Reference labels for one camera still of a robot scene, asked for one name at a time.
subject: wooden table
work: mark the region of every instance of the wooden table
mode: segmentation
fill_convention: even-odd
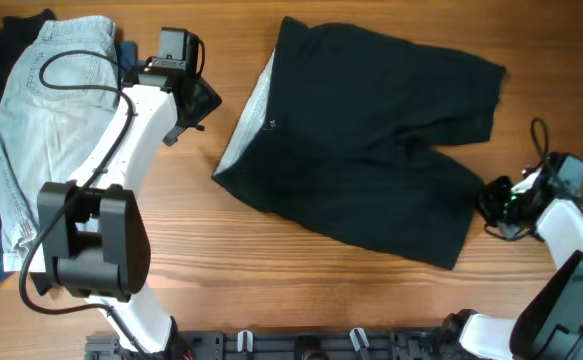
[[[545,245],[491,238],[477,216],[456,268],[446,271],[258,213],[210,176],[285,15],[310,25],[351,22],[505,65],[509,77],[492,140],[442,149],[486,181],[502,174],[519,180],[520,170],[537,161],[529,136],[534,116],[549,123],[553,149],[583,158],[583,1],[25,3],[1,2],[0,19],[44,7],[59,19],[106,15],[124,39],[138,43],[140,58],[156,53],[162,26],[186,27],[206,43],[204,76],[224,103],[204,121],[206,132],[187,132],[176,146],[159,150],[139,198],[152,246],[148,282],[182,329],[436,325],[462,308],[516,317],[552,275]],[[29,311],[16,278],[0,286],[0,359],[82,359],[85,336],[111,331],[96,312],[47,317]],[[37,301],[79,302],[64,292],[52,298]]]

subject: dark green fabric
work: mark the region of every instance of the dark green fabric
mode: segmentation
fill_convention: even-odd
[[[214,179],[336,240],[451,269],[483,182],[430,145],[488,141],[504,74],[463,52],[285,18],[264,127]]]

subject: light blue denim garment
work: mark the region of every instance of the light blue denim garment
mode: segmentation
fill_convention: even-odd
[[[89,50],[116,58],[115,24],[102,16],[47,21],[13,67],[0,103],[0,217],[6,271],[19,270],[39,230],[37,196],[47,181],[65,182],[89,156],[111,121],[117,95],[101,90],[53,90],[39,80],[51,56]],[[51,63],[56,85],[117,87],[117,69],[90,55]],[[31,271],[42,270],[34,261]]]

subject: wooden tabletop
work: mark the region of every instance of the wooden tabletop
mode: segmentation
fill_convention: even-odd
[[[505,65],[492,140],[441,151],[491,181],[535,163],[530,120],[550,126],[552,149],[583,158],[583,1],[184,0],[0,2],[5,15],[50,7],[59,19],[110,17],[140,58],[162,26],[206,43],[205,79],[223,98],[205,132],[158,151],[139,203],[151,241],[148,282],[181,329],[256,332],[437,325],[473,308],[515,318],[554,272],[544,244],[483,234],[477,216],[453,271],[341,244],[259,213],[211,181],[285,15],[350,22]],[[85,336],[111,332],[97,312],[62,317],[20,302],[17,275],[0,285],[0,359],[82,359]],[[36,301],[79,303],[62,291]]]

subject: denim jeans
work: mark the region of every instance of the denim jeans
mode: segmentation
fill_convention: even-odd
[[[51,56],[89,50],[116,58],[115,24],[102,16],[47,21],[13,67],[0,103],[0,217],[6,271],[19,270],[39,230],[37,196],[47,181],[65,182],[89,156],[116,109],[101,90],[53,90],[39,80]],[[51,63],[45,80],[56,85],[117,87],[114,65],[90,55]],[[43,271],[39,252],[31,271]]]

